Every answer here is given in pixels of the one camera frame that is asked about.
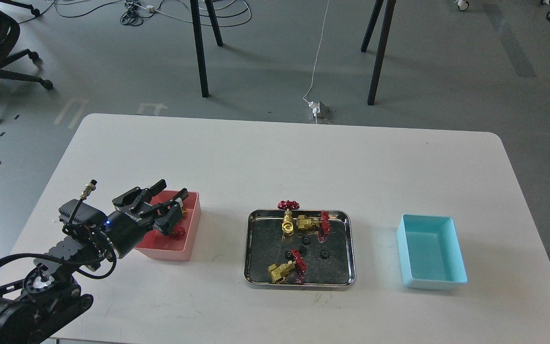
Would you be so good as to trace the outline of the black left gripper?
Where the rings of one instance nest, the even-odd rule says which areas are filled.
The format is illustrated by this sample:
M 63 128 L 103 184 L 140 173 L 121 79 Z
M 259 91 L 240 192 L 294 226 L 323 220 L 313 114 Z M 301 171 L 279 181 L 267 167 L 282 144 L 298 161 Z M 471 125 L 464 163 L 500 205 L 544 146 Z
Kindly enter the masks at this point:
M 188 198 L 189 192 L 182 189 L 162 203 L 148 203 L 166 187 L 166 181 L 160 179 L 148 189 L 131 189 L 113 199 L 116 210 L 108 216 L 105 235 L 116 257 L 123 258 L 153 229 L 170 235 L 179 220 L 178 207 Z

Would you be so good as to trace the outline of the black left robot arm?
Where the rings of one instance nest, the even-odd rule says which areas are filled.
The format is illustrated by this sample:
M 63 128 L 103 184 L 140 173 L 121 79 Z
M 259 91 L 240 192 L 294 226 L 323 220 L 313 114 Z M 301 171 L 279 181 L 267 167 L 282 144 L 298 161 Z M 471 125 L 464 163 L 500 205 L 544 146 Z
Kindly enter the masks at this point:
M 111 276 L 118 260 L 152 230 L 170 235 L 184 216 L 189 192 L 181 189 L 160 203 L 151 200 L 166 189 L 161 179 L 147 188 L 134 187 L 113 199 L 105 214 L 85 201 L 96 188 L 91 180 L 78 199 L 59 207 L 64 239 L 47 253 L 15 253 L 0 258 L 0 268 L 22 258 L 33 269 L 0 286 L 0 344 L 40 344 L 83 315 L 94 297 L 83 294 L 78 273 L 101 280 Z

